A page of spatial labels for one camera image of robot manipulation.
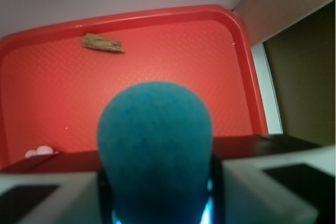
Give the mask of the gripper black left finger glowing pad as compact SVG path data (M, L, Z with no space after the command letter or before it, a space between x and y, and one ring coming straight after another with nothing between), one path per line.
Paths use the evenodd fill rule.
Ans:
M2 168L1 223L110 223L98 152L35 156Z

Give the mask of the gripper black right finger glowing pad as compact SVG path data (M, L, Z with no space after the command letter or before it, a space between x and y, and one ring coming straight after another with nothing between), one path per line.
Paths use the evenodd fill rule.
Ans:
M335 223L335 146L216 137L211 189L210 223Z

